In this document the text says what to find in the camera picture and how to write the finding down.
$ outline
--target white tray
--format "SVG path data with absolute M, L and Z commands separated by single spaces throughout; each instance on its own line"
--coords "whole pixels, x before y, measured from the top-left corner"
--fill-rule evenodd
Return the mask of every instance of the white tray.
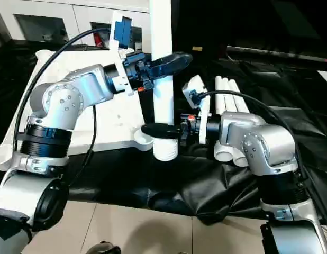
M 38 62 L 31 75 L 30 82 L 42 65 L 53 54 L 49 50 L 36 52 Z M 70 71 L 94 64 L 103 66 L 112 64 L 109 51 L 68 51 L 63 52 L 40 77 L 37 85 L 53 83 L 62 80 Z M 97 110 L 97 137 L 94 151 L 113 150 L 126 147 L 136 147 L 141 151 L 152 148 L 152 138 L 143 134 L 140 127 L 144 124 L 138 92 L 127 96 L 125 93 L 116 94 L 108 102 L 96 105 Z M 20 131 L 26 126 L 27 117 L 32 113 L 27 103 Z M 12 143 L 16 112 L 11 121 L 6 136 L 0 145 L 0 170 L 7 170 L 12 157 Z M 93 135 L 93 111 L 87 108 L 78 118 L 72 134 L 68 155 L 86 153 Z

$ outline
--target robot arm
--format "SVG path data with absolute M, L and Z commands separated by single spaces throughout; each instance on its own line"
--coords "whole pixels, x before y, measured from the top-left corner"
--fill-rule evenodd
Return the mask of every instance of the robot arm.
M 240 150 L 257 179 L 261 208 L 268 219 L 261 226 L 265 252 L 326 254 L 327 241 L 302 183 L 292 135 L 284 127 L 267 124 L 250 113 L 210 116 L 203 108 L 205 103 L 209 105 L 210 96 L 200 96 L 205 92 L 199 77 L 192 78 L 183 88 L 190 106 L 206 110 L 206 114 L 181 115 L 178 127 L 146 124 L 142 131 L 157 138 L 179 139 L 182 145 L 190 139 L 206 137 Z
M 130 30 L 127 18 L 117 15 L 117 19 L 124 22 L 120 29 Z M 124 37 L 120 43 L 127 44 Z M 155 79 L 178 73 L 192 60 L 191 55 L 174 53 L 151 62 L 142 52 L 121 56 L 118 48 L 119 41 L 111 39 L 111 65 L 75 70 L 59 82 L 33 90 L 32 114 L 24 132 L 17 135 L 21 148 L 13 153 L 0 184 L 0 254 L 21 253 L 37 232 L 61 219 L 68 199 L 61 176 L 68 163 L 71 131 L 83 110 L 117 93 L 151 89 Z

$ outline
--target wire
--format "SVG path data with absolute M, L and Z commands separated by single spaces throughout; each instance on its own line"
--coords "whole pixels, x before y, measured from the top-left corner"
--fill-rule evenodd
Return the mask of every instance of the wire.
M 19 133 L 19 127 L 20 127 L 20 121 L 21 121 L 21 117 L 23 114 L 23 111 L 25 109 L 25 106 L 27 104 L 27 101 L 34 89 L 34 87 L 36 86 L 39 78 L 41 77 L 41 75 L 44 73 L 44 71 L 47 69 L 47 67 L 63 52 L 65 51 L 69 46 L 71 46 L 74 42 L 80 40 L 81 38 L 91 34 L 91 33 L 95 33 L 95 32 L 99 32 L 99 31 L 104 31 L 104 30 L 109 30 L 108 28 L 96 28 L 96 29 L 91 29 L 88 30 L 86 32 L 83 32 L 77 36 L 75 36 L 74 38 L 72 38 L 70 41 L 68 41 L 65 45 L 63 45 L 57 52 L 55 52 L 45 63 L 44 65 L 40 68 L 40 70 L 38 71 L 38 73 L 36 74 L 36 76 L 33 78 L 30 86 L 28 87 L 22 101 L 21 104 L 19 106 L 17 115 L 16 115 L 16 121 L 15 121 L 15 126 L 14 126 L 14 136 L 13 136 L 13 152 L 17 150 L 17 135 Z
M 83 161 L 83 168 L 85 168 L 90 160 L 92 159 L 92 156 L 93 156 L 93 147 L 94 147 L 94 144 L 95 144 L 95 139 L 96 139 L 96 107 L 95 105 L 93 105 L 93 122 L 94 122 L 94 130 L 93 130 L 93 137 L 92 137 L 92 142 L 90 143 L 90 147 L 86 153 L 86 156 L 84 158 L 84 161 Z
M 303 165 L 300 149 L 299 149 L 298 143 L 296 142 L 296 140 L 294 138 L 295 135 L 294 135 L 293 131 L 291 130 L 291 128 L 289 127 L 289 125 L 285 122 L 285 120 L 283 120 L 281 118 L 281 116 L 279 116 L 279 114 L 275 110 L 273 110 L 271 107 L 269 107 L 265 103 L 259 101 L 258 99 L 255 99 L 254 97 L 249 96 L 247 94 L 241 94 L 241 93 L 238 93 L 238 92 L 228 91 L 228 90 L 216 90 L 216 91 L 211 91 L 211 92 L 207 92 L 207 93 L 202 93 L 202 94 L 200 94 L 199 97 L 200 97 L 200 99 L 202 99 L 202 98 L 204 98 L 204 97 L 206 97 L 208 95 L 214 95 L 214 94 L 231 94 L 231 95 L 236 95 L 236 96 L 242 97 L 244 99 L 247 99 L 249 101 L 252 101 L 252 102 L 258 104 L 260 107 L 264 108 L 272 116 L 274 116 L 276 118 L 276 120 L 279 123 L 281 123 L 282 126 L 287 129 L 287 131 L 290 132 L 290 134 L 292 135 L 292 137 L 294 139 L 295 156 L 297 157 L 297 163 L 298 163 L 298 167 L 300 169 L 300 172 L 302 173 L 302 176 L 304 178 L 307 177 L 311 181 L 311 186 L 308 186 L 307 190 L 308 190 L 311 198 L 315 201 L 315 205 L 317 206 L 318 210 L 321 212 L 322 216 L 325 218 L 326 223 L 327 223 L 327 206 L 326 206 L 324 200 L 322 199 L 322 197 L 319 194 L 319 189 L 318 189 L 318 187 L 316 186 L 316 184 L 314 182 L 312 174 Z
M 93 105 L 93 122 L 94 122 L 94 130 L 93 130 L 92 142 L 90 143 L 89 149 L 87 150 L 87 153 L 86 153 L 86 155 L 84 157 L 84 160 L 83 160 L 82 167 L 81 167 L 80 171 L 72 179 L 69 186 L 71 186 L 75 182 L 75 180 L 79 178 L 79 176 L 82 174 L 85 167 L 90 163 L 90 161 L 91 161 L 91 159 L 93 157 L 93 154 L 94 154 L 93 148 L 94 148 L 96 133 L 97 133 L 97 121 L 96 121 L 96 107 L 95 107 L 95 105 Z

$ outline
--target black fabric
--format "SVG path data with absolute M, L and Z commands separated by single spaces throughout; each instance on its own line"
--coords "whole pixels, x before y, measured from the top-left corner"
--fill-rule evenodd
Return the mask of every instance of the black fabric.
M 46 48 L 55 50 L 46 43 L 11 43 L 0 49 L 0 143 L 36 63 L 34 53 Z M 327 82 L 315 70 L 269 63 L 193 61 L 175 77 L 177 121 L 180 113 L 193 113 L 181 87 L 196 74 L 208 90 L 214 90 L 217 75 L 234 78 L 243 93 L 275 107 L 294 129 L 304 163 L 327 203 Z M 140 101 L 145 121 L 152 122 L 152 92 L 140 93 Z M 247 104 L 252 113 L 276 123 L 262 109 Z M 248 168 L 214 160 L 212 144 L 193 144 L 179 154 L 173 161 L 161 162 L 152 151 L 135 148 L 96 152 L 71 185 L 70 199 L 197 216 L 205 224 L 221 221 L 229 208 L 232 215 L 263 218 Z M 81 170 L 83 158 L 70 157 L 67 182 Z

